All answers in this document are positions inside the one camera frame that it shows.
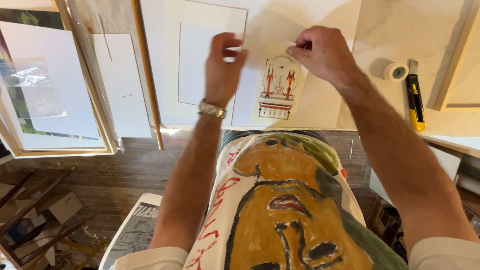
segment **man's left hand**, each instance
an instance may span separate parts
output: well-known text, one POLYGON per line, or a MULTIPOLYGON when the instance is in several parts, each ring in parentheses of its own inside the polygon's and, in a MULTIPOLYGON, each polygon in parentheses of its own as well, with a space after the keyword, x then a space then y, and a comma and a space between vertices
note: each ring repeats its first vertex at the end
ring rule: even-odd
POLYGON ((240 52, 229 48, 239 47, 240 39, 234 33, 221 33, 213 37, 210 56, 206 61, 206 93, 205 101, 209 104, 225 108, 239 84, 240 71, 248 57, 248 51, 240 52), (230 63, 225 57, 235 57, 230 63))

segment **wooden frame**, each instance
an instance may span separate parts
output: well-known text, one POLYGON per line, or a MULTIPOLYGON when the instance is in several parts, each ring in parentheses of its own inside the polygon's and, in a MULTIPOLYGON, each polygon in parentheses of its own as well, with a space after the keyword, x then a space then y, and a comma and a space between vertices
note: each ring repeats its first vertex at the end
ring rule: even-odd
POLYGON ((448 66, 442 88, 438 94, 435 110, 438 111, 480 111, 480 104, 455 104, 448 105, 448 101, 455 87, 456 80, 462 69, 463 61, 467 55, 470 44, 475 35, 475 30, 480 22, 480 0, 473 0, 470 12, 463 26, 462 33, 458 39, 452 61, 448 66))
POLYGON ((160 113, 158 112, 155 90, 153 88, 152 69, 150 67, 150 60, 148 58, 147 46, 145 43, 145 32, 142 24, 142 14, 140 13, 138 0, 132 0, 132 9, 133 16, 135 17, 135 25, 137 26, 138 42, 140 43, 140 52, 144 65, 145 79, 147 81, 148 98, 150 99, 150 106, 152 107, 156 139, 158 142, 158 148, 163 151, 162 134, 160 133, 160 113))
MULTIPOLYGON (((52 0, 52 5, 54 10, 58 10, 60 17, 63 22, 65 30, 71 31, 72 25, 68 19, 67 7, 65 6, 65 1, 63 0, 52 0)), ((12 156, 16 159, 21 158, 42 158, 42 157, 71 157, 71 156, 94 156, 94 155, 114 155, 117 153, 117 146, 115 141, 110 138, 110 127, 108 126, 107 118, 101 107, 101 101, 96 92, 95 86, 93 84, 92 78, 88 71, 85 60, 78 46, 75 35, 73 40, 75 42, 75 47, 77 49, 78 58, 80 61, 80 66, 82 73, 84 75, 85 85, 90 96, 90 101, 92 104, 92 109, 95 117, 95 122, 98 129, 98 134, 100 139, 103 140, 105 147, 99 147, 98 150, 95 147, 84 147, 84 148, 71 148, 71 149, 36 149, 35 151, 21 149, 17 142, 15 141, 13 135, 9 131, 6 123, 0 121, 0 139, 4 142, 5 146, 10 150, 12 156)))

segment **yellow box cutter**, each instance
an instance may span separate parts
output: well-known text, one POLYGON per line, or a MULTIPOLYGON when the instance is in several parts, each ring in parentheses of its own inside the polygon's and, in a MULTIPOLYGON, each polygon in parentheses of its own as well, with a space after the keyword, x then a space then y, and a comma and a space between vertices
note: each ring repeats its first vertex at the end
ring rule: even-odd
POLYGON ((423 112, 423 102, 421 100, 420 85, 417 70, 419 63, 410 59, 410 71, 405 81, 407 82, 408 106, 410 107, 410 119, 412 120, 413 129, 416 131, 424 131, 427 128, 425 122, 425 113, 423 112))

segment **worktable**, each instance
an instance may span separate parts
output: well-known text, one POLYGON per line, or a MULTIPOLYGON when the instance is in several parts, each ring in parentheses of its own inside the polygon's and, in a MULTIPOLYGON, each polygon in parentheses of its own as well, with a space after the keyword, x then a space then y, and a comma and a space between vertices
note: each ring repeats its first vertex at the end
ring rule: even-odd
MULTIPOLYGON (((131 33, 137 64, 142 66, 138 37, 135 30, 130 0, 69 0, 73 20, 80 18, 76 29, 79 34, 100 33, 96 19, 99 12, 106 33, 131 33)), ((353 55, 358 66, 370 77, 384 98, 410 122, 405 83, 383 80, 383 69, 392 62, 407 63, 408 58, 420 62, 418 75, 425 107, 427 129, 422 135, 480 136, 480 111, 439 112, 433 110, 444 75, 450 63, 458 37, 468 14, 471 1, 449 0, 362 0, 355 34, 353 55)), ((480 28, 477 30, 480 40, 480 28)), ((477 57, 470 69, 469 83, 474 92, 480 78, 480 44, 472 43, 470 57, 477 57)), ((96 67, 94 52, 85 49, 90 65, 96 67)), ((145 101, 148 100, 143 69, 139 69, 145 101)), ((147 103, 149 119, 151 108, 147 103)), ((191 129, 191 126, 168 125, 168 128, 191 129)), ((348 107, 342 102, 337 130, 356 130, 348 107)))

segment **man's right hand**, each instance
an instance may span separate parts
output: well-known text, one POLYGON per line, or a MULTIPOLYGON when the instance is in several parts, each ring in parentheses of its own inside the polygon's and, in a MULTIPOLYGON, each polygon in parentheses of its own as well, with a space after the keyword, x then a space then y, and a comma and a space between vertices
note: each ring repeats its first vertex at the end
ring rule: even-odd
POLYGON ((295 43, 297 46, 289 47, 287 53, 335 88, 344 89, 365 79, 339 29, 314 26, 304 30, 295 43), (309 41, 312 50, 303 49, 309 41))

